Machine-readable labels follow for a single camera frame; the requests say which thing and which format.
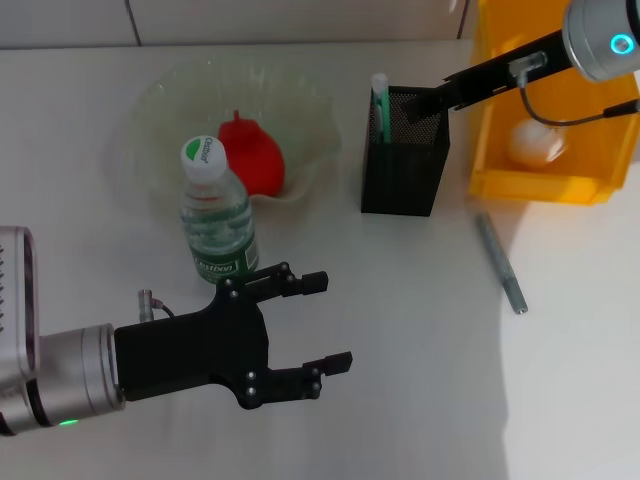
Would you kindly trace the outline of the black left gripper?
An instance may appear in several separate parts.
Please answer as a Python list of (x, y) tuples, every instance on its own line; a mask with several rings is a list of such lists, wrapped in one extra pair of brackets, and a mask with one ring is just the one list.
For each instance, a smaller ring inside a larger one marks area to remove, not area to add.
[(209, 384), (229, 389), (247, 410), (318, 399), (322, 376), (348, 372), (352, 353), (270, 370), (269, 339), (257, 303), (322, 293), (328, 283), (324, 271), (297, 278), (282, 262), (221, 284), (200, 311), (116, 329), (118, 380), (125, 399), (135, 402)]

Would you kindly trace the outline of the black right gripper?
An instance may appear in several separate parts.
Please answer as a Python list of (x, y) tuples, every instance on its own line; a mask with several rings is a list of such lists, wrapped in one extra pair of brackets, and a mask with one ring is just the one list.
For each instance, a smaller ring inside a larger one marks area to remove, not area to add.
[(512, 61), (531, 54), (544, 53), (546, 63), (528, 74), (537, 81), (572, 67), (564, 47), (562, 31), (557, 30), (494, 59), (457, 72), (445, 79), (442, 87), (406, 87), (410, 98), (402, 105), (407, 120), (417, 123), (449, 109), (460, 110), (516, 87), (509, 72)]

